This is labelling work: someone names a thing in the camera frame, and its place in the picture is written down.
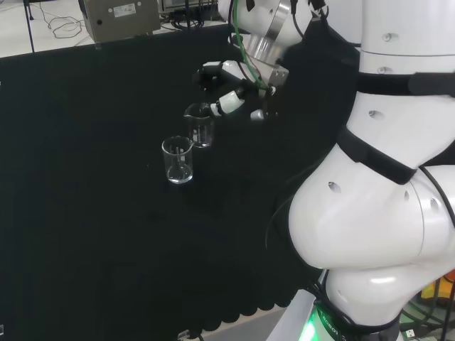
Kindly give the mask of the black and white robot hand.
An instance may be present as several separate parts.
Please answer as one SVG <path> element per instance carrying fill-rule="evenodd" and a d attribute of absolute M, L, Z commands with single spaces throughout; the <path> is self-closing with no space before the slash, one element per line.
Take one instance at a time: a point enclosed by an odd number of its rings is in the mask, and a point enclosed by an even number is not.
<path fill-rule="evenodd" d="M 280 65 L 258 63 L 253 69 L 234 60 L 210 61 L 202 64 L 193 74 L 193 82 L 207 97 L 203 113 L 214 119 L 254 122 L 274 121 L 279 117 L 280 92 L 289 71 Z"/>

